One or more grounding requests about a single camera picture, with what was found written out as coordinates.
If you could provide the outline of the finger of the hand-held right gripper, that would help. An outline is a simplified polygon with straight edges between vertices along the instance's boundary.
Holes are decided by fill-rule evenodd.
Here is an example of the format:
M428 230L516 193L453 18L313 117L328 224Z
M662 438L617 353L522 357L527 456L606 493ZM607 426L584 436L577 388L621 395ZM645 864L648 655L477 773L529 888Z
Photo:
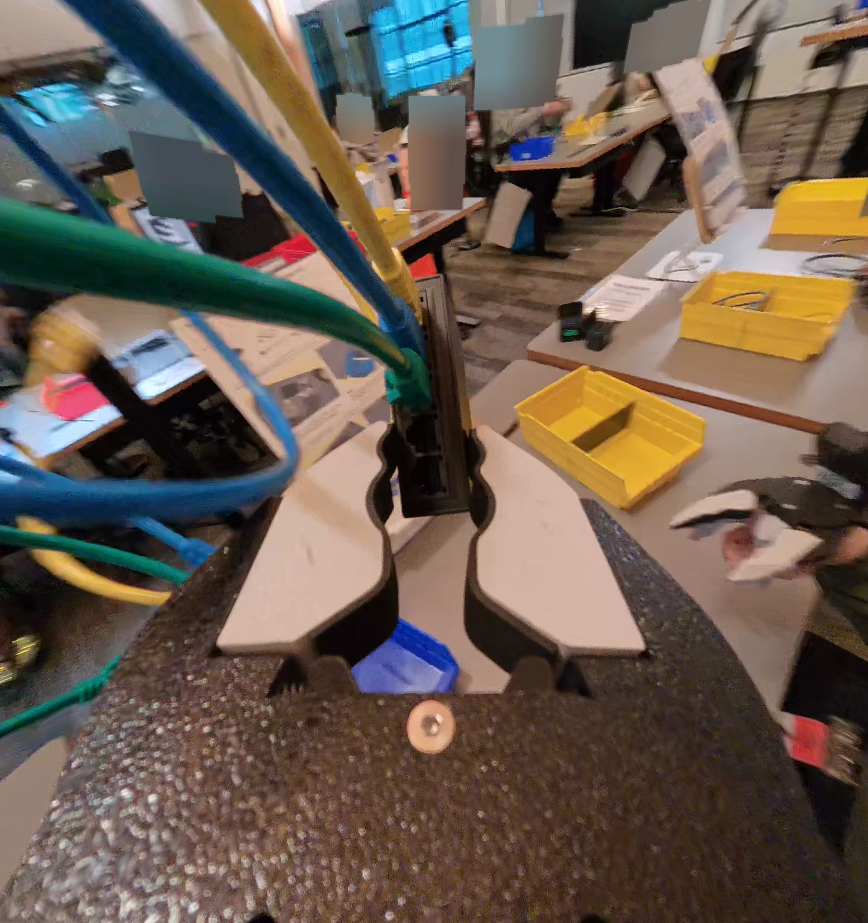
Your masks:
M786 579L824 547L820 537L794 529L774 515L756 513L725 532L728 579L732 583Z
M716 535L727 527L746 524L760 511L760 499L749 489L710 494L677 513L670 521L672 532L685 532L693 540Z

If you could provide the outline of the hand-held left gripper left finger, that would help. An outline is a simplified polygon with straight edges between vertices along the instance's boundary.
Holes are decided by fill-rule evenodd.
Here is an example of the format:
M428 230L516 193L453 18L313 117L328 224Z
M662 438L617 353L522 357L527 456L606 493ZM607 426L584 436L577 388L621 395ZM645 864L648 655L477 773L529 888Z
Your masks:
M386 525L393 467L377 422L329 451L285 492L216 646L226 655L333 649L347 619L396 589Z

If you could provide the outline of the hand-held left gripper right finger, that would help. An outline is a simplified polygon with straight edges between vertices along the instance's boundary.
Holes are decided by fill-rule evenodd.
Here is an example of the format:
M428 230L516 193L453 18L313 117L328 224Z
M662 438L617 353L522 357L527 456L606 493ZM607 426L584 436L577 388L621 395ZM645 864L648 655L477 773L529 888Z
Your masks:
M467 445L464 627L494 663L636 657L645 639L578 493L487 425Z

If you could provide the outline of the blue plastic bin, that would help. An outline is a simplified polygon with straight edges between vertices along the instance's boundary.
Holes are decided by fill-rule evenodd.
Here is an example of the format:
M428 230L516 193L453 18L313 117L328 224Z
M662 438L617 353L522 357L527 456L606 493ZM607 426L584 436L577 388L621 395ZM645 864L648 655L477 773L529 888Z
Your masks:
M454 690L460 667L440 640L399 619L390 638L351 674L363 693L437 694Z

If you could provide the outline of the black network switch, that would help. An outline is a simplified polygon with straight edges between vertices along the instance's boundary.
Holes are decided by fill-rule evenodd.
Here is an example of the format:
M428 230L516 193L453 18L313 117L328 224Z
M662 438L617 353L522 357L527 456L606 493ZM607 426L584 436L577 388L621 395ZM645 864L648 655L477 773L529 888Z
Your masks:
M469 511L473 433L463 342L443 275L417 280L431 407L394 410L394 459L408 519Z

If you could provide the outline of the person's right hand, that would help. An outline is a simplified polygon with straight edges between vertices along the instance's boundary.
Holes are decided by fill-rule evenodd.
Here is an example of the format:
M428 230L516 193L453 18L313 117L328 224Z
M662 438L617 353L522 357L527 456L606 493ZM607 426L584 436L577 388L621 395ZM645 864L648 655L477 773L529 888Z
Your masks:
M868 559L868 527L849 527L834 545L825 565L827 567L851 566Z

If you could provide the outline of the yellow bin with divider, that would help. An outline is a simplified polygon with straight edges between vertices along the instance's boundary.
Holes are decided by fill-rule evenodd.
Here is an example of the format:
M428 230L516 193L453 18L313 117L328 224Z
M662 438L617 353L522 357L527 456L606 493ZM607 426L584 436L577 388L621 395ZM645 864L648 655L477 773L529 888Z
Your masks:
M674 481L705 444L701 416L586 367L514 409L531 448L624 511Z

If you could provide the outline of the grey table brown edge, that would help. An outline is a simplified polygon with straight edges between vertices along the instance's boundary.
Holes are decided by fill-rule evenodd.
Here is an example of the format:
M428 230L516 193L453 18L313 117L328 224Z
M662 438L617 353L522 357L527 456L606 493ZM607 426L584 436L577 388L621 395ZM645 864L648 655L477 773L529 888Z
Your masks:
M553 322L530 341L527 358L573 370L599 368L662 396L815 434L848 421L868 430L868 310L852 306L822 356L807 363L682 340L675 285L593 352L563 344Z

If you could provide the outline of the printed instruction board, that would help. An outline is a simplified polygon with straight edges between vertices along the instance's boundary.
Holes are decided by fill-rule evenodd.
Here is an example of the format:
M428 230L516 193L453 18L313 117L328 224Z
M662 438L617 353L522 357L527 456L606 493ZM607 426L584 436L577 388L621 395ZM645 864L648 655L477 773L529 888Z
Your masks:
M726 105L698 58L652 74L686 152L682 179L699 237L712 243L747 207L748 185Z
M317 252L284 268L276 260L264 263L258 271L327 294L378 322L362 296ZM201 316L282 408L297 437L302 468L366 427L390 421L386 366L374 357L305 329ZM185 317L172 320L171 327L269 449L280 450L279 439L227 361Z

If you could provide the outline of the yellow plastic bin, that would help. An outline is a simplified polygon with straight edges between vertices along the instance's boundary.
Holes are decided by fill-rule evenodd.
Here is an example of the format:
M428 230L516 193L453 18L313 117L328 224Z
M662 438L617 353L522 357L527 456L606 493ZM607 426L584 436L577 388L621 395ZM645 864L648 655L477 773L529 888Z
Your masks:
M682 297L680 337L806 362L836 336L855 294L846 279L714 272Z
M791 183L774 199L773 237L868 237L868 177Z

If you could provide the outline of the red card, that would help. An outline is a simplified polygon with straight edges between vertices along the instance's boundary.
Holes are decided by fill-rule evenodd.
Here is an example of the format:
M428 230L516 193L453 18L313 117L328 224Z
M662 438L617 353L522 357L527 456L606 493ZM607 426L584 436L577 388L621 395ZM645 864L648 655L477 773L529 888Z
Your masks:
M857 786L863 763L863 734L853 722L827 722L789 712L779 714L790 758L848 786Z

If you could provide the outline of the red plastic bin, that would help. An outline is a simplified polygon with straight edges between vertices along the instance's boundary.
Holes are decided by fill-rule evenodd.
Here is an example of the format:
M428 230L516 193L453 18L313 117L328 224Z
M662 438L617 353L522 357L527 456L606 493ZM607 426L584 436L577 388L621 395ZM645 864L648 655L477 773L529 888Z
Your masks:
M312 239L305 234L299 233L259 255L243 260L240 265L256 271L272 273L304 260L317 252L318 248Z

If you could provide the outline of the grey table black legs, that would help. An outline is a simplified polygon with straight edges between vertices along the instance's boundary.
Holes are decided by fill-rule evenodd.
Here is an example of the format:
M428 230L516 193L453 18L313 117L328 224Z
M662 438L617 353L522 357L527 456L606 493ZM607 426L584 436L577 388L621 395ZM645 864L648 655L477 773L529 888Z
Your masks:
M587 173L588 167L604 166L615 153L641 138L670 119L670 111L660 99L648 104L613 113L600 140L588 136L562 137L554 143L553 152L535 160L515 161L509 155L497 164L495 171L508 181L517 175L533 178L532 211L533 243L518 251L520 256L566 260L568 253L546 248L544 211L550 204L549 192L554 175L572 171Z

